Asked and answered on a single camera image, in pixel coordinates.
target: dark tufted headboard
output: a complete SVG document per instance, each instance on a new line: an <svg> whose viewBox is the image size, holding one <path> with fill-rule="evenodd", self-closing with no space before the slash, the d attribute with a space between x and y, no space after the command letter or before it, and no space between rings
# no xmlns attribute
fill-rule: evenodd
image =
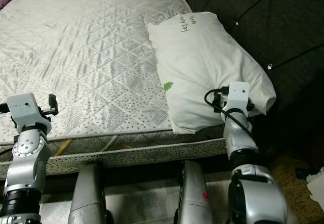
<svg viewBox="0 0 324 224"><path fill-rule="evenodd" d="M323 125L324 0L187 2L194 12L217 14L270 77L277 102L254 122L262 150L271 155Z"/></svg>

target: mattress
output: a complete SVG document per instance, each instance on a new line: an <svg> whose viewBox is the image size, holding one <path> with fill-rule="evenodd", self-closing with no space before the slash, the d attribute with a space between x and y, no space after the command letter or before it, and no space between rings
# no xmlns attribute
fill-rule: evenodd
<svg viewBox="0 0 324 224"><path fill-rule="evenodd" d="M170 130L146 24L190 12L184 0L12 0L0 11L0 100L34 93L59 114L50 140ZM16 135L0 117L0 142Z"/></svg>

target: white pillow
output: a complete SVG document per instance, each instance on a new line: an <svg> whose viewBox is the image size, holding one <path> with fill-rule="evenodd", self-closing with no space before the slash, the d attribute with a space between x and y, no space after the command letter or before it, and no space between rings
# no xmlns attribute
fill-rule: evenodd
<svg viewBox="0 0 324 224"><path fill-rule="evenodd" d="M223 123L204 95L232 81L250 84L250 99L259 112L266 114L273 105L276 94L270 79L215 14L177 15L147 29L174 133L195 133Z"/></svg>

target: red mark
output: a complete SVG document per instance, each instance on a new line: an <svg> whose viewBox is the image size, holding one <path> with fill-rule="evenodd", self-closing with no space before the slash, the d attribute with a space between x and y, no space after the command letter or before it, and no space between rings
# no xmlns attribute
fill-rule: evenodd
<svg viewBox="0 0 324 224"><path fill-rule="evenodd" d="M208 194L203 193L202 196L203 196L206 200L209 200Z"/></svg>

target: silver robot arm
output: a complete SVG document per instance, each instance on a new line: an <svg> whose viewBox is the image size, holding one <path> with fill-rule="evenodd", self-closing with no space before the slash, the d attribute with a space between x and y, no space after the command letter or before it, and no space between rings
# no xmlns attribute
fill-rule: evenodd
<svg viewBox="0 0 324 224"><path fill-rule="evenodd" d="M249 84L232 82L223 108L251 131L247 120ZM286 224L287 203L270 171L262 165L254 140L230 117L225 121L224 139L232 167L229 186L230 224Z"/></svg>
<svg viewBox="0 0 324 224"><path fill-rule="evenodd" d="M50 109L42 111L33 94L7 98L0 112L11 113L18 132L14 139L13 161L7 172L0 224L40 224L39 201L45 183L46 164L51 155L46 135L51 131L48 114L56 115L54 95Z"/></svg>

